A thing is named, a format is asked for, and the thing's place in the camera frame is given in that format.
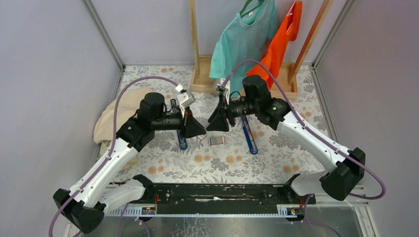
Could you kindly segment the staples box tray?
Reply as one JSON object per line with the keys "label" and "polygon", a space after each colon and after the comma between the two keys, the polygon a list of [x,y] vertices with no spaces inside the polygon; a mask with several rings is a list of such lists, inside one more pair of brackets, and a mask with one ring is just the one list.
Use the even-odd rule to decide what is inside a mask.
{"label": "staples box tray", "polygon": [[224,136],[213,136],[209,138],[209,145],[216,146],[225,144],[225,137]]}

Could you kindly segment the blue stapler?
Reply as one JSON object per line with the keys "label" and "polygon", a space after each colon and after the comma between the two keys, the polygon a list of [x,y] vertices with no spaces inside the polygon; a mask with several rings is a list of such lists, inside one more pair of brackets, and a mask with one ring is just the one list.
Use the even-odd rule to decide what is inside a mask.
{"label": "blue stapler", "polygon": [[241,116],[241,121],[242,121],[242,129],[244,132],[244,136],[249,148],[249,152],[252,155],[256,155],[258,153],[258,148],[256,146],[256,143],[254,141],[254,138],[252,136],[252,132],[251,132],[251,128],[248,122],[248,119],[246,116]]}
{"label": "blue stapler", "polygon": [[[180,107],[178,106],[177,102],[175,99],[171,99],[170,100],[170,105],[171,105],[171,109],[170,111],[173,113],[178,113],[180,112]],[[178,138],[178,143],[179,143],[179,148],[180,150],[184,151],[188,148],[188,144],[185,138],[182,138],[180,136],[180,130],[176,131],[177,134],[177,138]]]}

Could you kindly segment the red white staples box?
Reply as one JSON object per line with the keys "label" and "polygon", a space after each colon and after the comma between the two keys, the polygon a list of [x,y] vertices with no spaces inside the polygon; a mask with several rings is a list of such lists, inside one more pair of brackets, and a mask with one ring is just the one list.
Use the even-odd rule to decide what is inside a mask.
{"label": "red white staples box", "polygon": [[206,136],[207,136],[206,134],[204,134],[204,135],[198,135],[198,136],[196,136],[196,138],[197,138],[199,141],[202,141],[202,140],[203,140]]}

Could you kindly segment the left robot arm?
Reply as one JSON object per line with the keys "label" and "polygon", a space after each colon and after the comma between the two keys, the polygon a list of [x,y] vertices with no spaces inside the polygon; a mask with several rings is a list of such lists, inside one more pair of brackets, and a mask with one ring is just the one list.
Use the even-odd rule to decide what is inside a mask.
{"label": "left robot arm", "polygon": [[80,233],[88,234],[100,225],[106,214],[123,204],[133,200],[149,202],[153,190],[139,177],[114,191],[105,189],[119,170],[154,139],[156,131],[175,130],[182,139],[206,133],[190,110],[195,102],[192,93],[183,90],[177,98],[179,104],[171,112],[165,110],[163,95],[147,93],[139,108],[116,132],[115,140],[99,161],[70,189],[58,189],[54,193],[53,200],[58,208],[55,218],[63,215]]}

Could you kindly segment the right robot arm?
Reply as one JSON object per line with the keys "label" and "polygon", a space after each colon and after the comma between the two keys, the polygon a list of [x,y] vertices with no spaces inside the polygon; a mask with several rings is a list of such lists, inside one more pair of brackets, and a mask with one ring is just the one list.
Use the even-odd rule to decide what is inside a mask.
{"label": "right robot arm", "polygon": [[219,102],[208,119],[207,131],[228,132],[236,118],[255,115],[262,124],[299,144],[325,169],[291,178],[283,190],[287,202],[296,203],[310,194],[326,193],[339,201],[350,195],[364,177],[364,171],[357,165],[365,163],[366,155],[361,149],[351,151],[320,133],[293,112],[285,100],[272,97],[265,80],[258,75],[243,79],[245,95],[236,100],[230,98],[230,84],[224,81],[215,81]]}

